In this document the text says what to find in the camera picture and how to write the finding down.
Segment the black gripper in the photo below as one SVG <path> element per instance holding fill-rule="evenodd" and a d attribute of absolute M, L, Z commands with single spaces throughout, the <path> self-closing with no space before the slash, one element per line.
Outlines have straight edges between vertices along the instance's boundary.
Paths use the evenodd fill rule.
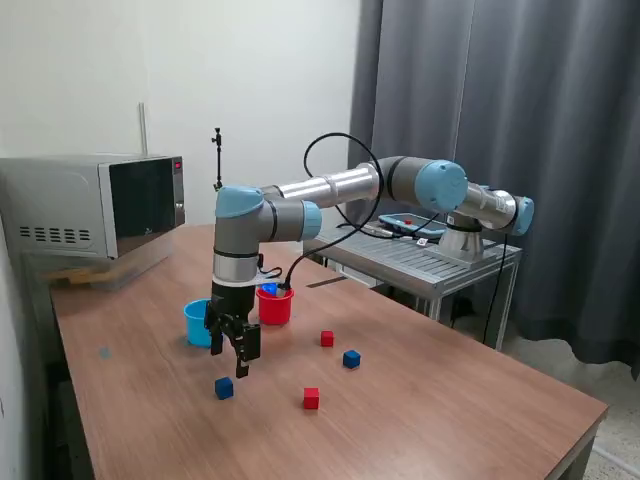
<path fill-rule="evenodd" d="M 261 326 L 248 321 L 254 307 L 254 286 L 226 286 L 212 282 L 210 305 L 206 306 L 204 325 L 210 335 L 212 356 L 223 351 L 223 333 L 236 354 L 237 378 L 249 373 L 248 363 L 261 355 Z M 223 333 L 220 316 L 223 318 Z"/>

